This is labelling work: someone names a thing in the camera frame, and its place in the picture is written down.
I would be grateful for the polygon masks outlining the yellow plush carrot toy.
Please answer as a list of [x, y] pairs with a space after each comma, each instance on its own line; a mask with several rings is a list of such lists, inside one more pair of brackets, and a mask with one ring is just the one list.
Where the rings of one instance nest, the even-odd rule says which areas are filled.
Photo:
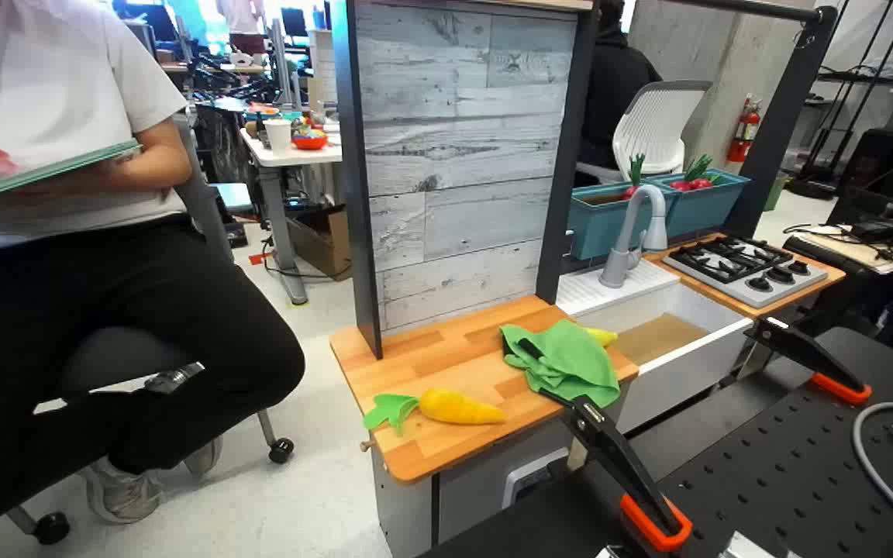
[[422, 397], [406, 393], [378, 393], [374, 405], [364, 414], [370, 430], [391, 424], [402, 430], [402, 421], [419, 412], [428, 421], [439, 424], [497, 424], [505, 417], [498, 405], [482, 402], [460, 391], [432, 388]]

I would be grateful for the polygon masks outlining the wooden toy kitchen counter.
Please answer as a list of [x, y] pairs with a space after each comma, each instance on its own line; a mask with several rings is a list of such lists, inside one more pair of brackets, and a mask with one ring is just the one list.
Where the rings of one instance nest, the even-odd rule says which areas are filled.
[[378, 393], [419, 397], [428, 388], [463, 391], [505, 412], [501, 424], [409, 414], [401, 430], [381, 424], [370, 432], [378, 528], [394, 558], [419, 558], [497, 513], [508, 475], [566, 442], [560, 405], [533, 393], [523, 376], [501, 362], [498, 334], [501, 326], [545, 331], [560, 320], [565, 308], [522, 297], [391, 334], [381, 354], [372, 354], [360, 329], [329, 336], [364, 412]]

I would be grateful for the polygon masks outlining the white toy sink basin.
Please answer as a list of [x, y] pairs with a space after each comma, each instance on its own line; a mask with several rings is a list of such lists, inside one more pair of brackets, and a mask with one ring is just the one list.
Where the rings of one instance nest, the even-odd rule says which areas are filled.
[[709, 391], [745, 347], [751, 320], [686, 284], [656, 262], [630, 269], [620, 288], [599, 273], [565, 273], [556, 304], [580, 326], [616, 334], [615, 351], [634, 366], [616, 402], [616, 428], [634, 430]]

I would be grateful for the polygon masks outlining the toy stove top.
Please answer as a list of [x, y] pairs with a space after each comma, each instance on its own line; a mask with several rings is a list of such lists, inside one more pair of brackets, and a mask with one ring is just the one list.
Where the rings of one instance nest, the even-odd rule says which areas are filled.
[[747, 239], [707, 239], [665, 254], [665, 262], [747, 304], [768, 306], [825, 277], [825, 269], [783, 249]]

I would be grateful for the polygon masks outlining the cardboard box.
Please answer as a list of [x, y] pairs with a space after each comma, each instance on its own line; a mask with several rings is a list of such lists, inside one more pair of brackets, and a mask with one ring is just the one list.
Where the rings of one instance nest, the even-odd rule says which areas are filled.
[[351, 273], [346, 210], [313, 210], [289, 220], [295, 254], [331, 277]]

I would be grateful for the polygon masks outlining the green cloth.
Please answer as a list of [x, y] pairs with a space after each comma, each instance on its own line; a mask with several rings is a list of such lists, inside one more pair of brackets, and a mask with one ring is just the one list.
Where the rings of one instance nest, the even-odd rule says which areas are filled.
[[560, 402], [586, 397], [594, 405], [612, 405], [620, 397], [606, 347], [576, 321], [556, 321], [545, 331], [501, 326], [501, 359], [517, 367], [536, 393]]

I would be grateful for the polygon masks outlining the grey wood-pattern back panel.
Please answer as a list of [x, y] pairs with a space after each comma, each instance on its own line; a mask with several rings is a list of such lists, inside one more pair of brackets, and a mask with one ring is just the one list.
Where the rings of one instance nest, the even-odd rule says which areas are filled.
[[538, 288], [593, 0], [335, 0], [357, 331]]

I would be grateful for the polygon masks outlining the red bowl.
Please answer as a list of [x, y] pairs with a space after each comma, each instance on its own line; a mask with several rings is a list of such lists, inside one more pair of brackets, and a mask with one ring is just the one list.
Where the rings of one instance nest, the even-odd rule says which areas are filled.
[[291, 142], [302, 152], [318, 152], [329, 146], [329, 137], [323, 130], [303, 130], [303, 132], [295, 132]]

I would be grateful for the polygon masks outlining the white background desk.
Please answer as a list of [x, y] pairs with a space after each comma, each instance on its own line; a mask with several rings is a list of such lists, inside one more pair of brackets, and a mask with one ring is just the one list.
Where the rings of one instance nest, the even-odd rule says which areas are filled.
[[252, 152], [255, 167], [259, 171], [263, 220], [273, 234], [273, 262], [280, 269], [280, 284], [286, 288], [295, 306], [303, 306], [306, 292], [303, 292], [303, 277], [302, 277], [298, 258], [295, 258], [291, 234], [289, 234], [289, 207], [286, 207], [289, 173], [298, 167], [331, 167], [342, 162], [342, 148], [323, 146], [318, 152], [303, 152], [303, 148], [273, 152], [249, 130], [238, 130], [238, 137], [246, 148]]

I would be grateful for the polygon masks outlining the white cup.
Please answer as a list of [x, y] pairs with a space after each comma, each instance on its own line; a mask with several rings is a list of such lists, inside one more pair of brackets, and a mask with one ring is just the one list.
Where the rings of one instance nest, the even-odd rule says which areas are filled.
[[291, 146], [291, 125], [286, 118], [267, 118], [263, 132], [271, 152], [286, 152]]

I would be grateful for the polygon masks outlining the white chair back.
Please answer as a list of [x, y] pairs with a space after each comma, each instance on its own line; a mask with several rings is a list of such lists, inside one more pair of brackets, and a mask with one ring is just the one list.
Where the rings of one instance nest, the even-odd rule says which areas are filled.
[[612, 132], [620, 171], [642, 153], [646, 173], [677, 173], [686, 162], [682, 130], [707, 94], [707, 79], [646, 83]]

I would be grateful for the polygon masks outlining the person in black background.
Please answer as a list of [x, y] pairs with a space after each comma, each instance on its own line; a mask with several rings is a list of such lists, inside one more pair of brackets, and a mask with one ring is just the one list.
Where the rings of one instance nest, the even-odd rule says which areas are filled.
[[594, 0], [599, 34], [590, 67], [586, 118], [580, 130], [580, 162], [612, 167], [612, 137], [632, 97], [655, 83], [661, 70], [620, 29], [624, 0]]

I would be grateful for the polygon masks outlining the black orange clamp near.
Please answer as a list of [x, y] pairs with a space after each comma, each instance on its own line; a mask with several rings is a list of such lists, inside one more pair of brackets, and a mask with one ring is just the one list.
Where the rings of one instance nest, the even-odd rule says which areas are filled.
[[648, 547], [674, 555], [691, 539], [693, 519], [662, 494], [600, 405], [590, 397], [570, 399], [565, 428], [570, 430], [566, 469], [580, 470], [594, 462], [612, 475], [620, 485], [616, 510]]

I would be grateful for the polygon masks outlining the black orange clamp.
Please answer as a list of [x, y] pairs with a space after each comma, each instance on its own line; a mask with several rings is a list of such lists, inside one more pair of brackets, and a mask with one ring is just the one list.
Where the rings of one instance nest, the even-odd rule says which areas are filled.
[[620, 485], [616, 510], [648, 547], [674, 555], [691, 539], [693, 519], [662, 494], [600, 405], [590, 397], [570, 399], [565, 428], [570, 430], [566, 469], [580, 470], [594, 462], [612, 475]]
[[751, 331], [752, 340], [773, 347], [774, 354], [799, 362], [809, 371], [809, 384], [845, 405], [864, 405], [874, 393], [858, 376], [854, 376], [833, 354], [827, 354], [814, 336], [799, 329], [766, 317]]

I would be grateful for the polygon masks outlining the office chair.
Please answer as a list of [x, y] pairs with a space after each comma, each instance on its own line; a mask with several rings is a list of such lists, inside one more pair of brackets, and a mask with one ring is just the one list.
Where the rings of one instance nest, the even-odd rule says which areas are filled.
[[[286, 399], [303, 351], [286, 320], [215, 242], [192, 202], [196, 148], [174, 120], [134, 137], [135, 152], [49, 183], [62, 232], [0, 250], [21, 331], [0, 351], [0, 510], [83, 475], [98, 513], [134, 524], [161, 505], [158, 469], [211, 470], [221, 437]], [[86, 336], [129, 329], [181, 354], [158, 391], [98, 393], [129, 354], [86, 362]]]

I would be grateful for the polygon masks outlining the red fire extinguisher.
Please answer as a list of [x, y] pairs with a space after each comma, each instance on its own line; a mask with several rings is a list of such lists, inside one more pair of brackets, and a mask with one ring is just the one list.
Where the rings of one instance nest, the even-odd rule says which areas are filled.
[[757, 98], [745, 98], [745, 109], [738, 115], [725, 162], [740, 164], [752, 146], [752, 137], [759, 130], [762, 110]]

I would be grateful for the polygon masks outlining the seated person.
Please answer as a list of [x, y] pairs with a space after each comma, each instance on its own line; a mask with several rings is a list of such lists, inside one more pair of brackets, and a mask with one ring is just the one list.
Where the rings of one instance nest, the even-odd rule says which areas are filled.
[[[0, 0], [0, 162], [135, 146], [0, 195], [0, 513], [80, 470], [104, 519], [139, 519], [158, 505], [158, 469], [211, 469], [225, 428], [303, 378], [295, 331], [186, 215], [182, 109], [108, 7]], [[168, 393], [37, 414], [71, 351], [104, 326], [142, 329], [202, 371]]]

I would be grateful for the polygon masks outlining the black orange clamp far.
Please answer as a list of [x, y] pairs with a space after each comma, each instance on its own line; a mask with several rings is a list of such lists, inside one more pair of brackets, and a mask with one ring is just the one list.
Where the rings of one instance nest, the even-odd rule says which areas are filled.
[[874, 393], [858, 376], [854, 376], [833, 354], [827, 354], [814, 336], [799, 329], [766, 317], [751, 331], [752, 340], [773, 347], [774, 354], [799, 362], [809, 371], [809, 384], [845, 405], [864, 405]]

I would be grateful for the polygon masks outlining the green tablet folder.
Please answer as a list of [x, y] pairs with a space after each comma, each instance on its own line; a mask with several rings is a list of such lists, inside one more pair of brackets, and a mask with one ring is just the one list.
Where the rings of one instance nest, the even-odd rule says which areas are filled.
[[134, 152], [135, 152], [135, 142], [128, 139], [128, 142], [102, 146], [102, 148], [94, 148], [94, 152], [80, 152], [80, 153], [71, 153], [71, 159], [58, 159], [58, 162], [49, 162], [49, 164], [35, 164], [35, 167], [25, 167], [25, 171], [17, 167], [17, 171], [0, 176], [0, 195], [25, 188], [25, 185], [35, 185], [35, 183], [44, 183], [44, 180], [56, 180], [56, 176], [71, 173], [71, 171], [83, 171], [91, 164], [114, 162], [114, 159], [123, 159], [123, 153], [134, 153]]

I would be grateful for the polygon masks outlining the black frame post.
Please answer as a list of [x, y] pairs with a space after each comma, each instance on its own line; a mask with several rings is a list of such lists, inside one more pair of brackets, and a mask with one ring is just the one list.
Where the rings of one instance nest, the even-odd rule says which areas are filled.
[[833, 7], [794, 8], [762, 0], [680, 0], [680, 2], [799, 25], [799, 37], [780, 70], [774, 97], [762, 115], [751, 153], [740, 164], [747, 185], [740, 188], [740, 197], [735, 202], [730, 220], [723, 222], [730, 234], [751, 239], [766, 207], [766, 195], [777, 176], [794, 125], [807, 106], [809, 86], [818, 78], [823, 57], [838, 29], [838, 8]]

